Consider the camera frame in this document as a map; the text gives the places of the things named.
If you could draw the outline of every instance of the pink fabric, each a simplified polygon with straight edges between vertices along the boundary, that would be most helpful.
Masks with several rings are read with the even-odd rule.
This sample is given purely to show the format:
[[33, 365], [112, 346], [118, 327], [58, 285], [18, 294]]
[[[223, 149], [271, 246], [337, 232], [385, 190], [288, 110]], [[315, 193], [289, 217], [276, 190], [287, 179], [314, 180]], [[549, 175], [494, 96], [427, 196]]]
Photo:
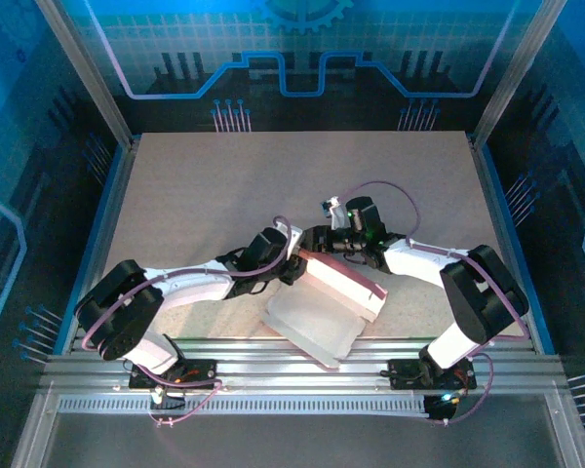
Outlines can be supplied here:
[[385, 299], [388, 295], [388, 291], [382, 288], [377, 283], [371, 281], [366, 276], [358, 273], [355, 270], [352, 270], [348, 266], [343, 263], [340, 263], [338, 260], [333, 258], [331, 255], [326, 253], [316, 253], [316, 252], [309, 252], [304, 249], [299, 249], [299, 256], [304, 260], [309, 260], [311, 258], [315, 260], [319, 260], [322, 263], [325, 263], [329, 268], [333, 268], [338, 273], [346, 276], [347, 278], [355, 281], [356, 283], [364, 286], [367, 290], [371, 291], [374, 295], [379, 297], [381, 300]]

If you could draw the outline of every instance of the floor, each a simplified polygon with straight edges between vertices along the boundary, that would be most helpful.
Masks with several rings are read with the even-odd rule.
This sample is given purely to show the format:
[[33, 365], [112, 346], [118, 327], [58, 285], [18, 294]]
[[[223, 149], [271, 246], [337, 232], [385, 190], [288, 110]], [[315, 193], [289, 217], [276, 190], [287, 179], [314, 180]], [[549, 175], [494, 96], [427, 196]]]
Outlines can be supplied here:
[[[145, 134], [106, 271], [128, 258], [144, 267], [199, 264], [246, 245], [277, 214], [302, 228], [325, 224], [323, 200], [376, 178], [401, 183], [417, 200], [422, 224], [415, 239], [498, 251], [463, 132]], [[389, 229], [410, 230], [414, 215], [405, 197], [384, 187], [360, 194], [373, 197]], [[390, 292], [363, 335], [436, 336], [452, 322], [441, 289], [363, 272]], [[153, 328], [176, 337], [274, 335], [260, 314], [278, 287], [171, 309]]]
[[562, 465], [548, 421], [542, 401], [500, 397], [450, 428], [312, 415], [198, 415], [157, 428], [145, 415], [62, 414], [43, 466], [555, 468]]

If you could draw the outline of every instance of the glass panel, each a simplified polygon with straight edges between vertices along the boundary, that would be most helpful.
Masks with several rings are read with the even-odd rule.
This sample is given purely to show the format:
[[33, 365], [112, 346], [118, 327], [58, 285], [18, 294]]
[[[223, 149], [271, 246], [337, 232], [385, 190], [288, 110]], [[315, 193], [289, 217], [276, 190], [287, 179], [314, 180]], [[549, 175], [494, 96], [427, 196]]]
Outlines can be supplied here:
[[585, 1], [567, 2], [488, 146], [555, 349], [585, 374]]
[[539, 1], [65, 6], [136, 133], [473, 130]]
[[34, 2], [0, 6], [0, 466], [71, 293], [107, 171], [98, 153], [114, 146]]

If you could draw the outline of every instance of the perforated metal strip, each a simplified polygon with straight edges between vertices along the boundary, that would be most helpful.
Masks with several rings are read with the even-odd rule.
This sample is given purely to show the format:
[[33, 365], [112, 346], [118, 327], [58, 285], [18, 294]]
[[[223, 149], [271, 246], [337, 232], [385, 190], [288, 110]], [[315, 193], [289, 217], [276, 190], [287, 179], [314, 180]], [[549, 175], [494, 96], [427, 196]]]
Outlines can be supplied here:
[[[164, 409], [183, 413], [203, 396], [186, 397], [186, 406]], [[62, 395], [58, 412], [88, 414], [147, 414], [149, 395]], [[209, 401], [203, 414], [375, 414], [426, 417], [422, 396], [244, 396], [221, 395]]]

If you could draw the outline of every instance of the aluminum rail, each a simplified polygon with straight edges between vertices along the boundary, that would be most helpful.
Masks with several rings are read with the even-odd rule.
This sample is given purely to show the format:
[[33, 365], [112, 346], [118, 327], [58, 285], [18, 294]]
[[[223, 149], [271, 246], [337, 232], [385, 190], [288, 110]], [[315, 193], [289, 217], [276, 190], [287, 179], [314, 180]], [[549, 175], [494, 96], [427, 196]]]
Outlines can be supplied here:
[[[379, 373], [390, 359], [417, 359], [427, 339], [360, 338], [337, 370], [329, 370], [288, 341], [272, 339], [182, 339], [184, 355], [217, 360], [224, 391], [235, 395], [368, 395], [411, 394], [390, 389]], [[536, 354], [530, 342], [497, 343], [487, 352], [494, 361], [495, 395], [542, 395], [567, 388], [558, 356]], [[488, 365], [475, 359], [481, 392], [488, 381]], [[43, 391], [54, 385], [61, 394], [129, 394], [130, 367], [104, 362], [97, 353], [78, 348], [67, 356], [54, 356], [40, 380]], [[439, 394], [440, 391], [416, 392]]]

